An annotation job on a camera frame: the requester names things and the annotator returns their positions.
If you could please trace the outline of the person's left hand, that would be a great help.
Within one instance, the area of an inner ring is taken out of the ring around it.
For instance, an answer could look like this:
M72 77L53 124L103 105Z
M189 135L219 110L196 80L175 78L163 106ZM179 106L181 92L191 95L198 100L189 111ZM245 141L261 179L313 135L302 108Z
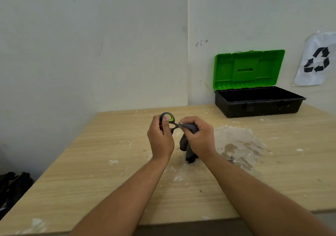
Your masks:
M175 148L174 139L172 134L171 137L164 136L159 128L159 119L160 115L153 117L147 136L153 154L152 159L168 163Z

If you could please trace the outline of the black bag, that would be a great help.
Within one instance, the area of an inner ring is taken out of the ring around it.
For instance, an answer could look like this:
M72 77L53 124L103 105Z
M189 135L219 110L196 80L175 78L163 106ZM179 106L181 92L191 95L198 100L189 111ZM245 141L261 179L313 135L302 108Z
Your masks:
M8 172L0 175L0 220L13 208L31 188L34 180L30 173Z

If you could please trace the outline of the white paper recycling sign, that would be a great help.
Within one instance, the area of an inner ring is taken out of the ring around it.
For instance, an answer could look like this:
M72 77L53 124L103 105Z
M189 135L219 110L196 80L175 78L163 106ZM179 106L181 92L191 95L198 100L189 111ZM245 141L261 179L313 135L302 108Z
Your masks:
M293 86L320 85L336 69L336 31L311 35L305 44Z

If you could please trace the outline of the grey cloth piece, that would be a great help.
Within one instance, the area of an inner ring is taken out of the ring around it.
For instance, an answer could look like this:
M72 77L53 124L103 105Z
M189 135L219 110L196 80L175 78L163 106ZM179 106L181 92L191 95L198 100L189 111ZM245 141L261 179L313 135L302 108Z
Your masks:
M195 134L196 132L199 131L199 128L198 126L195 124L195 123L192 123L192 124L182 124L182 123L179 123L179 128L187 128L189 129L193 134ZM186 152L186 155L185 155L185 160L188 162L188 163L193 163L195 162L195 160L198 158L198 155L196 155L192 149L191 149L191 146L188 142L188 139L186 137L185 134L183 134L183 136L181 137L180 141L179 141L179 148L180 150L182 151L185 151Z

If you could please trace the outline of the black toolbox with green lid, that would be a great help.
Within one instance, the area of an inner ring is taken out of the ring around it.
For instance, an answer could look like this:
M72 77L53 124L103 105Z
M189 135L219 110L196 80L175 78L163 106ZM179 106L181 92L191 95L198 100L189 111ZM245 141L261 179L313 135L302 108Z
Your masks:
M215 105L227 118L294 114L303 96L276 86L285 50L215 56Z

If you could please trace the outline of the person's right forearm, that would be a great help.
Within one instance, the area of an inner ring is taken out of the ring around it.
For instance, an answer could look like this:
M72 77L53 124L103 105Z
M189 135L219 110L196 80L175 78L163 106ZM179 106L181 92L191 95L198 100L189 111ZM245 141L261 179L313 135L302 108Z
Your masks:
M225 160L215 150L199 152L230 204L255 236L336 236L308 210Z

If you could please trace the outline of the person's right hand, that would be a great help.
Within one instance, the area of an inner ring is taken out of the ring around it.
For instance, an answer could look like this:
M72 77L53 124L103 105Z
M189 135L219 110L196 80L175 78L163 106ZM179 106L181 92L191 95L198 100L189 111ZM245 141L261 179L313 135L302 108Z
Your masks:
M182 118L179 123L192 124L195 123L199 131L193 134L193 139L188 140L192 151L198 155L204 164L209 160L213 160L218 153L215 148L215 138L213 127L198 116L188 116Z

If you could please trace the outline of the person's left forearm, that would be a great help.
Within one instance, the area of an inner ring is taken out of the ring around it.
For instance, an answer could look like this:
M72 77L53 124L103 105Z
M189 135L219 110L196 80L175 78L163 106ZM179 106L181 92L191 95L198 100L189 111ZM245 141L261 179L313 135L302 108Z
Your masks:
M83 217L69 236L132 236L170 157L169 154L153 155Z

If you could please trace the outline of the black green-handled scissors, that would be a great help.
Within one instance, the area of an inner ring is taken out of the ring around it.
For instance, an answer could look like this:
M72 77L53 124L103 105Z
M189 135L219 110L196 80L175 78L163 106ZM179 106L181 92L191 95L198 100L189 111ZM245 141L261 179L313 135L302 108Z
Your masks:
M179 124L175 122L174 116L171 113L169 113L169 112L165 112L165 113L162 113L160 115L159 128L163 132L162 121L163 121L163 119L165 117L169 118L169 120L168 120L169 124L174 125L174 127L170 128L170 132L171 132L171 134L173 134L174 130L177 129L177 128L179 128Z

